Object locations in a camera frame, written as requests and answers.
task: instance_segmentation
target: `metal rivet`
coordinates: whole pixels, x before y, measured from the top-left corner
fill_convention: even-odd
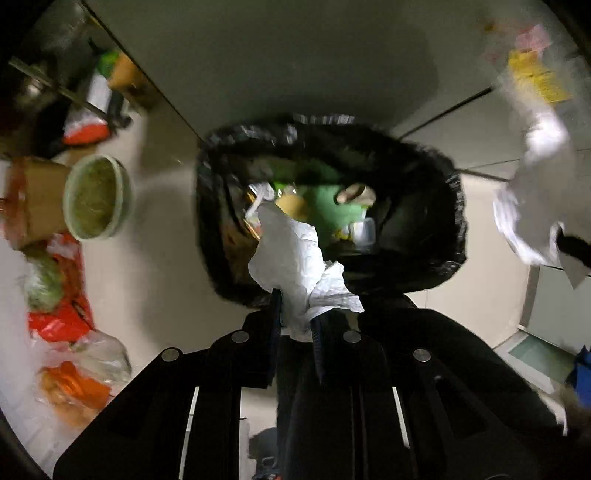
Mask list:
[[[357,343],[361,340],[361,334],[355,330],[347,330],[343,334],[343,340],[349,343]]]
[[[174,362],[179,356],[180,354],[176,348],[167,348],[162,352],[162,355],[160,355],[165,362]]]
[[[419,362],[425,363],[431,359],[431,354],[427,352],[424,348],[417,348],[413,352],[413,357]]]
[[[232,334],[232,342],[234,343],[244,343],[247,342],[251,336],[248,335],[248,332],[244,330],[238,330]]]

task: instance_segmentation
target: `trash can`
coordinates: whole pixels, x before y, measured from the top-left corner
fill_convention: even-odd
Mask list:
[[[324,260],[343,264],[347,288],[360,297],[436,287],[466,260],[464,196],[449,158],[349,115],[285,115],[221,128],[201,145],[199,245],[213,286],[225,299],[249,307],[268,302],[269,294],[248,274],[257,240],[245,221],[253,201],[249,189],[265,182],[278,192],[304,186],[315,199],[353,184],[375,192],[364,212],[373,219],[375,242],[363,248],[328,238],[325,225],[305,220],[318,231]],[[331,208],[331,201],[324,205]],[[334,226],[330,219],[328,224]]]

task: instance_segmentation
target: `white paper towel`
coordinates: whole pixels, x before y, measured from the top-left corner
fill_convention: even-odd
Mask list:
[[[312,225],[288,217],[272,202],[263,202],[257,212],[262,235],[248,271],[264,290],[281,290],[281,323],[291,338],[311,342],[311,319],[333,308],[363,311],[359,297],[345,286],[343,265],[324,262]]]

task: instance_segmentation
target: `crumpled tissue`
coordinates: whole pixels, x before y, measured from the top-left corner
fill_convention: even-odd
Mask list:
[[[272,202],[257,210],[261,240],[248,264],[251,277],[268,292],[281,290],[283,333],[311,342],[310,321],[333,308],[362,312],[343,280],[343,265],[325,262],[312,225],[288,217]]]
[[[560,252],[556,237],[562,229],[591,242],[591,163],[575,153],[568,130],[549,104],[525,87],[504,82],[530,129],[514,178],[497,192],[496,226],[525,263],[562,268],[576,288],[589,269]]]

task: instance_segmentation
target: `red plastic bag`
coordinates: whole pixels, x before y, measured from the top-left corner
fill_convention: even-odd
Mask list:
[[[64,297],[52,312],[29,312],[29,331],[36,331],[47,342],[75,342],[94,329],[84,295],[80,244],[69,233],[57,233],[47,242],[46,251],[63,274]]]
[[[82,295],[63,299],[51,313],[29,312],[29,330],[46,342],[75,342],[93,328],[90,305]]]

